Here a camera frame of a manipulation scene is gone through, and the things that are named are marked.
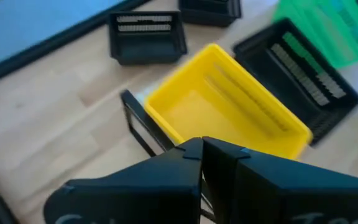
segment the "blue-gray surface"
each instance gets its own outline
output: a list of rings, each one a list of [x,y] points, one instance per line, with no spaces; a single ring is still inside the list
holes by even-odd
[[[125,0],[0,0],[0,62]]]

